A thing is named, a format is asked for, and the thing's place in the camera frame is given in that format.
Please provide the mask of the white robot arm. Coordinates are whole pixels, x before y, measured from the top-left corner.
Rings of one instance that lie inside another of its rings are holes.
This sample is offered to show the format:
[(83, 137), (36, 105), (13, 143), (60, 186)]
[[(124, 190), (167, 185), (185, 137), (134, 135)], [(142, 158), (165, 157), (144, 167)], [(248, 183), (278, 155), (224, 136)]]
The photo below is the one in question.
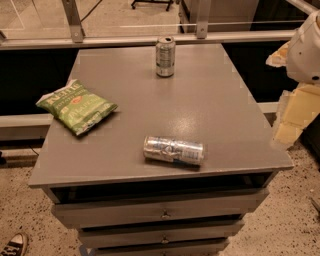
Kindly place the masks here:
[(266, 64), (285, 67), (287, 76), (298, 82), (280, 96), (273, 125), (273, 144), (287, 149), (320, 114), (320, 11), (311, 13)]

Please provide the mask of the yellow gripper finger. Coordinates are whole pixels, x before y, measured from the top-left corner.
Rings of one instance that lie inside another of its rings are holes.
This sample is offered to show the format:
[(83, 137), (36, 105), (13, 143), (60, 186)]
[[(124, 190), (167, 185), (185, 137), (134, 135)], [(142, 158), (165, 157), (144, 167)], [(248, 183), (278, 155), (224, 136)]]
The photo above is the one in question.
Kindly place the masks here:
[(287, 52), (289, 42), (284, 43), (274, 53), (268, 56), (266, 64), (272, 67), (285, 67), (287, 65)]
[(273, 125), (273, 142), (276, 145), (293, 145), (319, 114), (319, 85), (299, 83), (292, 92), (284, 91)]

